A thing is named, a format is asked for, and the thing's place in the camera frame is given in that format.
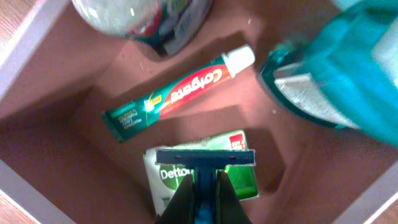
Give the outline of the red green toothpaste tube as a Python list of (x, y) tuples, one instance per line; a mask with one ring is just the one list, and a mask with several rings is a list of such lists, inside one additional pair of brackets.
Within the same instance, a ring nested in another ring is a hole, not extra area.
[(255, 62), (248, 44), (216, 59), (136, 100), (101, 114), (114, 138), (124, 142), (183, 105), (232, 80)]

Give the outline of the pink cardboard box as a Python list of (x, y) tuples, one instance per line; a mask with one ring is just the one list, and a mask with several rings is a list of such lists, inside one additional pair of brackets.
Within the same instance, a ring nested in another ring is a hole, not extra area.
[[(70, 1), (38, 1), (1, 62), (1, 162), (8, 195), (44, 223), (152, 223), (143, 152), (245, 130), (260, 196), (253, 223), (363, 223), (397, 192), (397, 149), (284, 110), (256, 70), (292, 34), (314, 36), (330, 1), (216, 1), (197, 36), (155, 62), (143, 45), (92, 29)], [(101, 113), (242, 44), (257, 64), (125, 143)]]

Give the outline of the teal mouthwash bottle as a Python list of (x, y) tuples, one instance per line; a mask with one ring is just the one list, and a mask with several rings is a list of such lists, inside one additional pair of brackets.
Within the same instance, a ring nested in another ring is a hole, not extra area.
[(280, 43), (257, 76), (301, 118), (396, 145), (397, 2), (351, 3), (308, 44)]

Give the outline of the purple foaming soap pump bottle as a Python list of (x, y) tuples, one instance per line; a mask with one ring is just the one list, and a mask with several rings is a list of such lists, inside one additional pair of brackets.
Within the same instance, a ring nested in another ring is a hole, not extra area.
[(136, 40), (159, 56), (181, 51), (206, 19), (212, 0), (73, 0), (79, 15), (104, 34)]

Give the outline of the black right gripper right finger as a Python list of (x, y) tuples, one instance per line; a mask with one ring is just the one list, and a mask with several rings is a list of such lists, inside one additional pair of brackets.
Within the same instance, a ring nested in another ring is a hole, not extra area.
[(215, 190), (215, 223), (217, 224), (251, 224), (245, 214), (236, 192), (225, 172), (218, 172)]

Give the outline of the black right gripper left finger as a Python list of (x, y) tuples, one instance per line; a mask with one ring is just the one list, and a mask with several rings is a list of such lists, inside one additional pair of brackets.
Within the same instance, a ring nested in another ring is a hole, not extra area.
[(193, 176), (186, 175), (155, 224), (192, 224), (195, 218), (194, 212), (195, 192)]

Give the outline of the blue disposable razor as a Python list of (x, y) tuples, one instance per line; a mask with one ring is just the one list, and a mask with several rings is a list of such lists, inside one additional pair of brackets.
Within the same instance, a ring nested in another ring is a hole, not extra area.
[(194, 170), (194, 223), (215, 223), (215, 190), (217, 173), (226, 166), (255, 166), (255, 151), (158, 149), (156, 163), (180, 165)]

